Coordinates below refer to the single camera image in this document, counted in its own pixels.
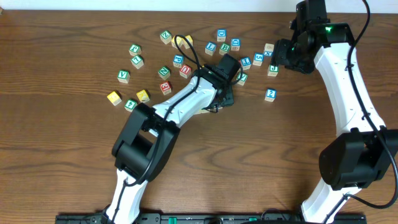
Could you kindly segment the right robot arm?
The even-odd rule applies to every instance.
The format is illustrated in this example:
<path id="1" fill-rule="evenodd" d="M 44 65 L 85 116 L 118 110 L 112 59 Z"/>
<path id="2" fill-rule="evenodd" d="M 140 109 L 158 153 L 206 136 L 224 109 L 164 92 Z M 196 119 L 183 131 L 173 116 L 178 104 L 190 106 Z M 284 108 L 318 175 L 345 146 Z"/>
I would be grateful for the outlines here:
<path id="1" fill-rule="evenodd" d="M 271 65 L 304 74 L 318 71 L 336 123 L 336 139 L 319 156 L 321 179 L 300 206 L 302 223 L 332 223 L 358 192 L 397 169 L 397 131 L 377 113 L 356 58 L 359 37 L 346 23 L 332 23 L 324 0 L 297 4 L 291 39 L 275 43 Z"/>

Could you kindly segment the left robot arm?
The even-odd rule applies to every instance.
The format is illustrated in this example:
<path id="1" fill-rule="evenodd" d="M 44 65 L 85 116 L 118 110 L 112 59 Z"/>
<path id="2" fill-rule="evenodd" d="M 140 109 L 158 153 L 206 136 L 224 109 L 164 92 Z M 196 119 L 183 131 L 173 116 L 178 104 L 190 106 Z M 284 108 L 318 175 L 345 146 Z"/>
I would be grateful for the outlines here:
<path id="1" fill-rule="evenodd" d="M 226 54 L 217 65 L 195 70 L 189 84 L 167 101 L 138 104 L 112 148 L 117 184 L 102 223 L 134 223 L 147 184 L 165 167 L 180 128 L 196 113 L 233 105 L 233 78 L 241 63 Z"/>

